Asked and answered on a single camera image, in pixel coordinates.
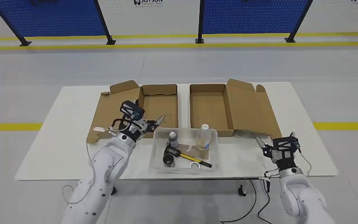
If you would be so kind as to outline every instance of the yellow floor line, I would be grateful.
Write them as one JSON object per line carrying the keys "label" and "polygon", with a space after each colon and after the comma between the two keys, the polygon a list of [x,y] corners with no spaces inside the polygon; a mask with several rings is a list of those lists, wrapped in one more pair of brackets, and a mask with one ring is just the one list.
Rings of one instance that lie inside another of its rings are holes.
{"label": "yellow floor line", "polygon": [[[358,122],[313,122],[316,130],[358,130]],[[40,130],[42,123],[0,123],[0,131]]]}
{"label": "yellow floor line", "polygon": [[216,43],[216,44],[90,44],[49,46],[0,46],[0,50],[96,50],[96,49],[140,49],[140,48],[281,48],[281,47],[337,47],[358,46],[358,41],[301,42],[301,43]]}
{"label": "yellow floor line", "polygon": [[[275,38],[288,37],[289,34],[203,34],[204,38]],[[358,32],[307,32],[296,36],[358,36]],[[139,35],[112,35],[113,39],[149,39],[149,38],[196,38],[197,34],[139,34]],[[33,36],[26,40],[79,40],[79,39],[106,39],[106,36]],[[0,38],[0,41],[17,40],[16,37]]]}
{"label": "yellow floor line", "polygon": [[42,123],[0,123],[0,131],[40,130]]}
{"label": "yellow floor line", "polygon": [[358,122],[313,122],[316,130],[358,130]]}

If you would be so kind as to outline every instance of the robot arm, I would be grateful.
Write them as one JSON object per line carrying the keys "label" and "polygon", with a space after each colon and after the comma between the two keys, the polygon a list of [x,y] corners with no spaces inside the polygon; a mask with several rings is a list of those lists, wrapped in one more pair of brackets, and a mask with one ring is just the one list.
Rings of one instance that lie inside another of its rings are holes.
{"label": "robot arm", "polygon": [[[122,119],[114,120],[111,132],[114,137],[100,149],[91,161],[93,172],[88,172],[81,179],[67,205],[62,224],[95,224],[100,217],[112,193],[115,181],[127,168],[128,159],[146,132],[154,130],[164,120],[165,115],[157,120],[143,119],[144,110],[130,101],[124,101],[120,111]],[[117,134],[113,129],[121,121]]]}
{"label": "robot arm", "polygon": [[274,146],[263,143],[259,138],[256,141],[262,148],[263,155],[270,158],[279,169],[281,201],[286,213],[296,217],[299,224],[334,224],[327,213],[324,196],[294,162],[296,150],[301,153],[294,133],[289,137],[273,139]]}

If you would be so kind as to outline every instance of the caster wheel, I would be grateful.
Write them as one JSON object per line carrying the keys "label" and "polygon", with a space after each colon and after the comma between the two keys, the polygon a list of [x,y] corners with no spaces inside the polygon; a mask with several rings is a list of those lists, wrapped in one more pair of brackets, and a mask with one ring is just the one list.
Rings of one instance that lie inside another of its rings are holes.
{"label": "caster wheel", "polygon": [[117,189],[115,187],[113,187],[111,195],[114,195],[115,193],[117,193]]}
{"label": "caster wheel", "polygon": [[245,194],[244,191],[242,190],[242,185],[240,185],[239,190],[238,190],[238,193],[239,193],[240,196],[243,196],[243,197],[246,196],[246,194]]}

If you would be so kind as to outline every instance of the blue fence panel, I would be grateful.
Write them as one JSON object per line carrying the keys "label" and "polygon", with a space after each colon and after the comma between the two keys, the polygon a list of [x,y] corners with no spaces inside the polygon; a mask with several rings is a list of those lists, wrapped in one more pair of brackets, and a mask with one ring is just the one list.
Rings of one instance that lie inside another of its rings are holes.
{"label": "blue fence panel", "polygon": [[309,0],[205,0],[203,34],[290,33]]}
{"label": "blue fence panel", "polygon": [[94,0],[0,0],[21,36],[105,35]]}

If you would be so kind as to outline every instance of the bottle cap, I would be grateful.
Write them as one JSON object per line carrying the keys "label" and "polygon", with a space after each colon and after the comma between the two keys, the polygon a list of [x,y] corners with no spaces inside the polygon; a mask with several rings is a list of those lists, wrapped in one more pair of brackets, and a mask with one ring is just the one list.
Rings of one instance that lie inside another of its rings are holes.
{"label": "bottle cap", "polygon": [[209,130],[209,125],[208,124],[202,124],[201,129],[202,130]]}
{"label": "bottle cap", "polygon": [[175,138],[176,136],[177,136],[177,133],[175,133],[175,132],[169,133],[169,137],[171,137],[171,138]]}

